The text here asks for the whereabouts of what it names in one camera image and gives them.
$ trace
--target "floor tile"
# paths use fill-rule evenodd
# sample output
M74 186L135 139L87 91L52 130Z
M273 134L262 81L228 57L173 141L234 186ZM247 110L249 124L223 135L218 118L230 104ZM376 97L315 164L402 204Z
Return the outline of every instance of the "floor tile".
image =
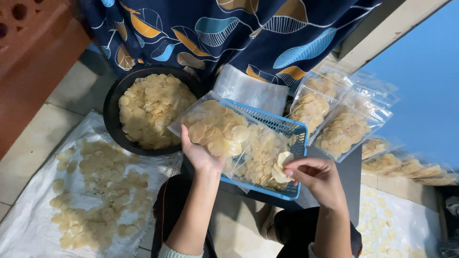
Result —
M362 174L360 178L360 183L372 188L378 187L378 176L371 174Z
M44 104L0 161L0 202L13 204L31 176L82 115Z
M91 109L102 112L105 96L118 77L108 69L97 76L77 61L58 84L47 102L86 115Z
M153 244L154 234L155 234L155 226L150 225L150 227L148 228L148 231L143 236L143 240L142 240L142 243L140 244L140 247L151 250L151 245Z
M135 258L150 258L150 257L151 257L150 251L147 251L142 248L137 249L137 255L135 256Z
M219 257L276 257L282 245L264 240L258 227L271 206L262 202L219 191L211 221L215 251Z
M0 221L3 219L10 208L11 206L0 203Z
M402 177L380 177L378 179L378 189L438 212L437 196L433 186L417 184Z

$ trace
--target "patterned fabric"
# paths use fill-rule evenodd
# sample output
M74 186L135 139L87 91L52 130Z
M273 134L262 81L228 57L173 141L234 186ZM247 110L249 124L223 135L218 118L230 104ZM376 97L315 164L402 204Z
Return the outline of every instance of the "patterned fabric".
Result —
M212 82L229 63L291 86L381 0L80 0L118 74L179 67Z

